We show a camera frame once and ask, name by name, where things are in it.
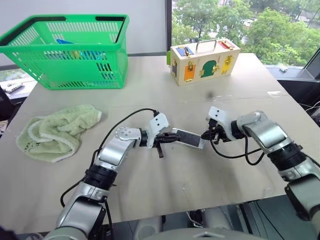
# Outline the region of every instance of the white cable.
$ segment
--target white cable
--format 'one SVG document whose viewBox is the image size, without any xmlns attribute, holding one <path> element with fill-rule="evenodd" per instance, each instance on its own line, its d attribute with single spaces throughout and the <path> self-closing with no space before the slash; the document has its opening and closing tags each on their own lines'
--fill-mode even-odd
<svg viewBox="0 0 320 240">
<path fill-rule="evenodd" d="M 307 105 L 307 104 L 303 104 L 303 103 L 299 103 L 299 104 L 302 105 L 302 106 L 306 106 L 306 107 L 308 107 L 308 108 L 312 108 L 312 106 Z"/>
<path fill-rule="evenodd" d="M 308 109 L 305 110 L 305 111 L 308 111 L 308 110 L 310 110 L 310 109 L 314 109 L 314 108 L 320 107 L 320 106 L 316 106 L 318 103 L 320 103 L 320 101 L 318 101 L 315 105 L 313 105 L 312 107 L 308 108 Z"/>
<path fill-rule="evenodd" d="M 192 220 L 191 217 L 190 217 L 189 212 L 186 211 L 185 213 L 187 214 L 189 220 L 190 220 L 192 223 L 199 225 L 199 227 L 201 227 L 201 228 L 205 228 L 205 227 L 206 227 L 205 225 L 203 225 L 203 224 L 201 224 L 201 223 L 199 223 L 199 222 L 197 222 L 197 221 L 195 221 L 195 220 Z"/>
</svg>

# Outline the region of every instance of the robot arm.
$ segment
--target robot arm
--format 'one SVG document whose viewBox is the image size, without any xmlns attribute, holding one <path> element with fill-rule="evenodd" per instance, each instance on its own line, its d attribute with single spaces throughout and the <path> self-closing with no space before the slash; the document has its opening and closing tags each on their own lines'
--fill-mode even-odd
<svg viewBox="0 0 320 240">
<path fill-rule="evenodd" d="M 169 126 L 163 113 L 148 124 L 146 130 L 121 127 L 97 155 L 94 163 L 85 171 L 84 178 L 58 217 L 56 229 L 45 240 L 86 240 L 94 237 L 103 224 L 106 209 L 101 205 L 109 195 L 128 152 L 136 146 L 158 149 L 163 157 L 161 143 L 179 140 L 175 133 L 160 131 Z"/>
<path fill-rule="evenodd" d="M 288 182 L 285 192 L 297 214 L 303 220 L 312 220 L 320 233 L 320 167 L 301 152 L 286 132 L 268 119 L 262 111 L 255 111 L 231 121 L 228 113 L 214 106 L 208 114 L 214 143 L 252 137 L 277 167 L 280 176 Z M 206 132 L 203 138 L 208 139 Z"/>
</svg>

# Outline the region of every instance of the box handle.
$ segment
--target box handle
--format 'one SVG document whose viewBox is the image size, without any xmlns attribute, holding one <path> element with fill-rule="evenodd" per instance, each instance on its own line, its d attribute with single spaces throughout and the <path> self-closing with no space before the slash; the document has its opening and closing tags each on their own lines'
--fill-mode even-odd
<svg viewBox="0 0 320 240">
<path fill-rule="evenodd" d="M 212 51 L 214 51 L 216 49 L 216 45 L 217 45 L 217 40 L 216 39 L 198 41 L 196 43 L 196 46 L 195 46 L 195 51 L 198 52 L 198 45 L 199 44 L 208 43 L 208 42 L 214 42 L 214 47 L 213 47 L 213 50 L 212 50 Z"/>
</svg>

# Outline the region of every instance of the phone screen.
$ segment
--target phone screen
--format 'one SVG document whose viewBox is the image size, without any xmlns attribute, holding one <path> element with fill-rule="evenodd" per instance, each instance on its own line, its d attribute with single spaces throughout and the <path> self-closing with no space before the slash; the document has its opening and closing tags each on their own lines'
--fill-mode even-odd
<svg viewBox="0 0 320 240">
<path fill-rule="evenodd" d="M 201 137 L 198 135 L 193 135 L 192 133 L 177 130 L 177 135 L 180 137 L 180 141 L 185 144 L 189 144 L 195 147 L 198 147 L 200 144 Z"/>
</svg>

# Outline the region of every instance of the green plastic basket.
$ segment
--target green plastic basket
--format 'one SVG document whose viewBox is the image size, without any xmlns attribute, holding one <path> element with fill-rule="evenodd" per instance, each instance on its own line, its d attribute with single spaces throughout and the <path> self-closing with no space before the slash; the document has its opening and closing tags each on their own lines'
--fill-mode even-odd
<svg viewBox="0 0 320 240">
<path fill-rule="evenodd" d="M 0 53 L 47 89 L 123 88 L 127 15 L 34 15 L 0 37 Z"/>
</svg>

